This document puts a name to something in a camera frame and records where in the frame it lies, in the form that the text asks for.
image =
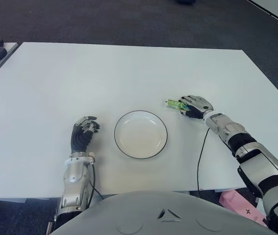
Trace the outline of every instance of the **pink box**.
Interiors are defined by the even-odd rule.
[[[236,190],[222,192],[219,202],[228,210],[236,212],[267,227],[267,225],[263,222],[266,219],[265,216]]]

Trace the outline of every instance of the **white plate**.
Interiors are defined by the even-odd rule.
[[[115,127],[115,142],[132,158],[145,159],[158,154],[167,141],[167,129],[156,115],[133,111],[122,116]]]

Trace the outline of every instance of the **black cable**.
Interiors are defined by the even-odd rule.
[[[202,198],[202,196],[201,196],[201,193],[200,193],[200,186],[199,186],[199,166],[200,166],[200,160],[201,160],[201,156],[202,156],[202,152],[203,152],[203,148],[204,148],[204,144],[205,144],[205,141],[206,141],[208,131],[209,131],[209,128],[208,128],[208,130],[206,132],[206,135],[204,137],[204,141],[203,141],[203,145],[202,145],[202,149],[201,149],[201,153],[200,153],[200,157],[199,157],[199,161],[198,161],[198,169],[197,169],[198,194],[199,194],[200,198]]]
[[[95,189],[95,168],[94,168],[94,164],[92,164],[92,169],[93,169],[93,187],[92,187],[90,200],[89,200],[89,203],[88,203],[86,208],[90,207],[90,204],[91,204],[91,201],[92,201],[92,198],[93,198],[93,194],[94,194],[94,189]]]
[[[95,192],[98,193],[98,195],[101,197],[102,200],[104,200],[105,198],[101,195],[101,193],[94,187]]]

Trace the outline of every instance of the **gray carpet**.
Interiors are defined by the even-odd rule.
[[[198,0],[193,6],[174,0],[0,0],[0,36],[18,43],[242,49],[278,89],[277,21],[245,0]],[[253,201],[245,189],[240,193]],[[218,194],[202,195],[218,204]],[[0,202],[0,235],[45,234],[55,205],[54,199]]]

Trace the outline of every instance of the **robotic arm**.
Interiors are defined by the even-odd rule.
[[[278,233],[278,159],[257,142],[245,128],[226,115],[213,110],[213,106],[200,96],[183,96],[180,102],[189,107],[181,114],[202,119],[232,152],[240,163],[238,173],[248,189],[263,198],[269,228]]]
[[[88,202],[88,184],[90,174],[88,166],[93,167],[94,153],[86,153],[86,147],[90,143],[93,133],[98,132],[100,125],[95,120],[96,117],[82,117],[73,127],[71,135],[71,156],[65,162],[67,170],[64,174],[65,190],[61,197],[61,202],[57,209],[56,223],[54,229],[57,229],[67,221],[71,220],[82,211],[87,209]]]

